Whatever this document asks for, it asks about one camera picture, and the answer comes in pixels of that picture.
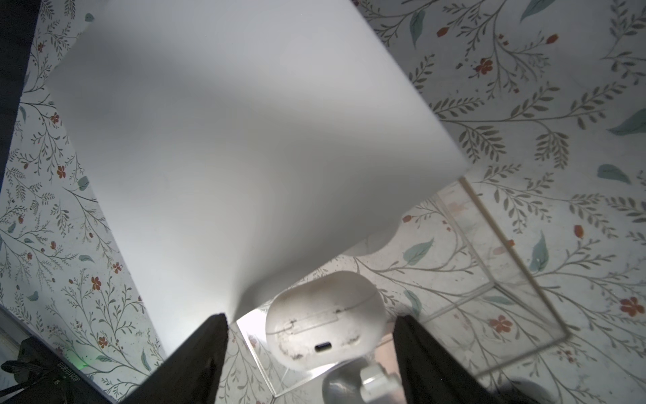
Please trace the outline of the white earphone case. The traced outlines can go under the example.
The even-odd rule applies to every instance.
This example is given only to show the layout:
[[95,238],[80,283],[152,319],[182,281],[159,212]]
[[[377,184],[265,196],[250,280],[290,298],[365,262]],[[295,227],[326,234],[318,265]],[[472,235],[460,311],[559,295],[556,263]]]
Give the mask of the white earphone case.
[[267,346],[281,365],[309,371],[373,351],[388,314],[376,286],[339,271],[281,293],[269,306]]
[[363,241],[350,247],[343,253],[343,255],[348,257],[363,257],[375,254],[391,242],[391,240],[397,234],[398,229],[398,222],[391,223],[390,225],[388,225],[388,227],[385,227],[380,231],[371,234]]

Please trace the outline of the white drawer cabinet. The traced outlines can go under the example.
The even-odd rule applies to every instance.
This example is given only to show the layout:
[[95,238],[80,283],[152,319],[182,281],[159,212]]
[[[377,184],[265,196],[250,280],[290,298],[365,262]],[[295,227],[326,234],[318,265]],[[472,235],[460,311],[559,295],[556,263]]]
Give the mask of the white drawer cabinet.
[[167,354],[469,166],[349,1],[111,1],[46,85]]

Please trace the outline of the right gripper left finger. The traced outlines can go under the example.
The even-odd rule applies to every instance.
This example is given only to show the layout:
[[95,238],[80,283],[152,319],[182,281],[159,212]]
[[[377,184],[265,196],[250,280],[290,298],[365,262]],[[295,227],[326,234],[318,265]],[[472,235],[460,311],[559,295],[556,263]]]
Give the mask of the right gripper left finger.
[[124,403],[214,403],[225,364],[226,316],[210,316]]

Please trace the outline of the white earphone case top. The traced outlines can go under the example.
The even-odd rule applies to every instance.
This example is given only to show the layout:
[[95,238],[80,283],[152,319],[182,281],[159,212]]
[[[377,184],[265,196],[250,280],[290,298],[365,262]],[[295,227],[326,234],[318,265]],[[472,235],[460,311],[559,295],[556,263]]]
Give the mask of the white earphone case top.
[[397,234],[398,229],[398,222],[391,223],[390,225],[388,225],[388,227],[385,227],[380,231],[371,234],[363,241],[350,247],[343,253],[343,255],[348,257],[363,257],[375,254],[391,242],[391,240]]

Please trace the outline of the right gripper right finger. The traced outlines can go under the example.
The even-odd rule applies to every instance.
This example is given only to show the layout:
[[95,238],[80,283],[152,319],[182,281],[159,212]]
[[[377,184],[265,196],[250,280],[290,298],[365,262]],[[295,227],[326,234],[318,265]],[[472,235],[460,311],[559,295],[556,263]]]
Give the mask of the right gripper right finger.
[[393,340],[408,403],[497,402],[413,316],[396,319]]

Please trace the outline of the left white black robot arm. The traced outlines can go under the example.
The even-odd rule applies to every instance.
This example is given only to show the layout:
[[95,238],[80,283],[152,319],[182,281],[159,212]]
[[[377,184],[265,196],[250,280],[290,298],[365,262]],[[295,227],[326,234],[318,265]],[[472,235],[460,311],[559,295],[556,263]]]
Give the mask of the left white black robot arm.
[[14,384],[1,389],[2,403],[113,403],[114,399],[39,338],[20,343],[14,359],[1,362]]

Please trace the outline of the clear plastic drawer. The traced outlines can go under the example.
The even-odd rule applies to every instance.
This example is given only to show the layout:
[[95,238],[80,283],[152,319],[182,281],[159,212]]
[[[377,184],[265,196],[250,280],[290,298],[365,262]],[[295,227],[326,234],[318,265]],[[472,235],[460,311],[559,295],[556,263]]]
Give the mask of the clear plastic drawer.
[[389,322],[413,316],[477,377],[569,337],[466,179],[407,212],[395,237],[375,254],[342,254],[304,283],[339,271],[372,282]]

